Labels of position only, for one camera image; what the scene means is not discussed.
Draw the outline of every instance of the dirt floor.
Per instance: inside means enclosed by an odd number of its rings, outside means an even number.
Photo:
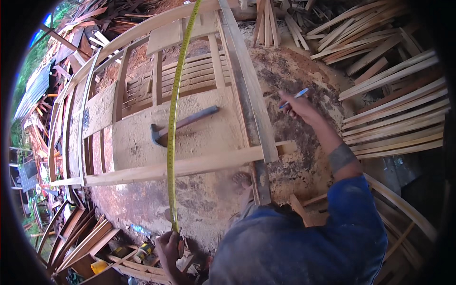
[[[242,29],[246,43],[250,44],[252,26]],[[346,108],[342,107],[337,95],[350,86],[341,72],[310,59],[308,52],[297,48],[283,22],[280,22],[282,43],[280,48],[257,46],[250,48],[259,82],[266,100],[275,140],[294,140],[298,151],[284,155],[269,165],[272,198],[278,204],[288,203],[291,193],[300,201],[326,193],[332,184],[328,161],[322,152],[314,131],[302,120],[292,120],[279,111],[279,90],[296,93],[305,87],[310,91],[309,99],[338,130]],[[152,68],[152,59],[145,56],[146,45],[132,53],[129,78],[135,78]],[[163,64],[177,60],[179,48],[165,51]],[[197,40],[189,47],[189,56],[209,52],[208,43]],[[110,84],[117,77],[118,67],[111,65],[105,72],[98,89]],[[99,136],[93,135],[95,173],[101,173],[99,159]],[[112,130],[104,130],[104,151],[107,171],[114,170],[112,158]],[[191,238],[197,248],[205,253],[214,253],[225,230],[226,221],[239,211],[238,197],[241,189],[231,182],[231,176],[239,169],[229,169],[180,177],[176,180],[177,208],[182,233]],[[116,227],[121,228],[132,239],[140,243],[143,236],[127,229],[126,225],[138,224],[159,235],[170,230],[171,223],[163,212],[168,208],[166,181],[150,181],[92,187],[91,199],[100,213]]]

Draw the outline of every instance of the yellow tape measure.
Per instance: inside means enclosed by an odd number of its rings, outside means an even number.
[[[176,180],[174,177],[177,100],[179,99],[179,88],[181,86],[185,55],[187,54],[188,43],[190,42],[193,24],[195,23],[200,3],[201,0],[197,0],[195,6],[193,7],[192,14],[190,15],[190,19],[188,21],[187,30],[185,31],[184,40],[182,41],[181,52],[179,53],[179,59],[177,60],[176,75],[174,76],[174,83],[172,86],[170,120],[168,124],[168,197],[170,200],[171,227],[172,230],[176,232],[179,232],[176,209]]]

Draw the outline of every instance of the hammer head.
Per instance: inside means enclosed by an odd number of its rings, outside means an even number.
[[[159,145],[161,147],[166,147],[158,142],[160,139],[160,133],[159,130],[157,129],[156,124],[150,124],[150,138],[152,139],[152,142],[156,145]]]

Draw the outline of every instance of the corrugated metal sheet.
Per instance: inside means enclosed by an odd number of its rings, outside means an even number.
[[[14,115],[14,119],[24,117],[30,108],[44,95],[45,91],[49,88],[49,72],[53,65],[54,61],[51,61],[40,70],[35,81],[30,88],[28,88],[24,97],[22,97],[22,100],[17,107],[16,114]]]

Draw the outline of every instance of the blue shirt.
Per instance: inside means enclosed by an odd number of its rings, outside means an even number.
[[[326,225],[261,206],[235,223],[219,245],[208,283],[371,284],[387,237],[364,176],[328,191]]]

